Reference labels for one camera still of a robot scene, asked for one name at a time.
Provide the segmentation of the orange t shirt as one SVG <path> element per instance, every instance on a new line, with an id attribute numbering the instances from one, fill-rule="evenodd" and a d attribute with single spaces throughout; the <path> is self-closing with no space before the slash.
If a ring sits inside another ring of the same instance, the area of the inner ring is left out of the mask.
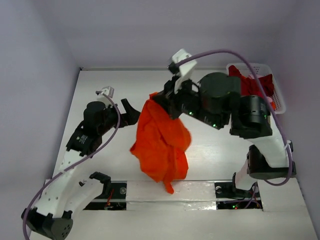
<path id="1" fill-rule="evenodd" d="M 173 194 L 173 181 L 184 180 L 189 165 L 186 151 L 192 137 L 180 119 L 171 119 L 149 95 L 137 123 L 136 140 L 130 152 L 139 160 L 140 169 L 155 182 L 162 182 Z"/>

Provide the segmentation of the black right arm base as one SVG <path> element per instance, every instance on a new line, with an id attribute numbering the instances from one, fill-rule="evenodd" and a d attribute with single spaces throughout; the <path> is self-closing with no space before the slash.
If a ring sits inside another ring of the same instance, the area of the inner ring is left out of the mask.
<path id="1" fill-rule="evenodd" d="M 263 209 L 257 182 L 249 190 L 237 189 L 231 181 L 215 182 L 214 187 L 218 210 Z"/>

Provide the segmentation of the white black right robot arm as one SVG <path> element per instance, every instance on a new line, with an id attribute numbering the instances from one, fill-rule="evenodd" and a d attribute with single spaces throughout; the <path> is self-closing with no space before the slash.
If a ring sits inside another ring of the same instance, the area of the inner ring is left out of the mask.
<path id="1" fill-rule="evenodd" d="M 251 143 L 246 160 L 232 181 L 221 186 L 219 197 L 248 198 L 258 180 L 294 177 L 296 165 L 289 153 L 293 144 L 285 143 L 265 100 L 258 95 L 242 95 L 241 80 L 222 72 L 202 77 L 198 83 L 188 79 L 174 91 L 178 78 L 172 77 L 164 89 L 152 97 L 173 120 L 189 115 L 217 130 L 229 125 L 229 133 Z"/>

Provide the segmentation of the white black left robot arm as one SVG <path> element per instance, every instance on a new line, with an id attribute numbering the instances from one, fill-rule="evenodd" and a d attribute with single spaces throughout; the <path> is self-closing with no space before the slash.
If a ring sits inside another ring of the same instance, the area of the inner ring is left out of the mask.
<path id="1" fill-rule="evenodd" d="M 51 240 L 64 240 L 70 234 L 76 216 L 96 197 L 109 197 L 112 193 L 111 177 L 94 171 L 85 172 L 89 160 L 105 148 L 116 132 L 103 143 L 109 130 L 133 126 L 140 112 L 127 99 L 121 103 L 125 113 L 106 95 L 103 101 L 89 102 L 83 120 L 66 144 L 66 152 L 58 173 L 35 194 L 22 212 L 22 230 L 27 229 Z"/>

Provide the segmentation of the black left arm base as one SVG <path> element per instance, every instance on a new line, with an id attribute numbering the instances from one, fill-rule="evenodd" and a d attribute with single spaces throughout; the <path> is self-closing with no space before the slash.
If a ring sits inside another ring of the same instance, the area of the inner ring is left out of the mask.
<path id="1" fill-rule="evenodd" d="M 109 195 L 93 199 L 84 210 L 88 211 L 125 211 L 127 209 L 127 182 L 113 181 Z"/>

